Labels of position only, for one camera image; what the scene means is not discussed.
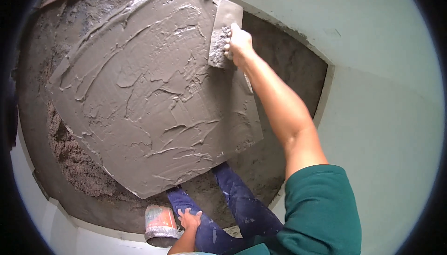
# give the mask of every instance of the orange bucket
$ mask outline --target orange bucket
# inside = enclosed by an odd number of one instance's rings
[[[170,207],[153,204],[146,208],[144,239],[148,244],[155,247],[171,247],[180,236]]]

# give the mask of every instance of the person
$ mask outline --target person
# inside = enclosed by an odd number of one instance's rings
[[[323,154],[312,117],[301,98],[254,51],[251,35],[232,24],[225,55],[248,76],[286,157],[285,224],[227,163],[213,168],[242,238],[234,238],[203,213],[180,186],[167,191],[183,235],[168,254],[357,255],[361,247],[355,197],[343,168]]]

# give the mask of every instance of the leg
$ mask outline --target leg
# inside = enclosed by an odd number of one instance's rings
[[[196,214],[201,210],[180,186],[174,187],[166,192],[177,217],[178,209],[181,209],[184,213],[185,209],[190,207],[191,214]],[[222,254],[228,249],[243,244],[244,242],[241,238],[234,238],[227,234],[205,213],[200,218],[200,223],[195,240],[195,245],[200,252]]]
[[[281,221],[265,204],[254,197],[226,162],[213,168],[213,173],[243,238],[255,235],[272,236],[282,230]]]

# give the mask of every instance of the trowel blade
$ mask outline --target trowel blade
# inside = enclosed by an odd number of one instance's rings
[[[217,68],[233,68],[233,62],[225,57],[224,45],[232,23],[242,26],[243,7],[228,0],[221,0],[217,7],[211,35],[208,64]]]

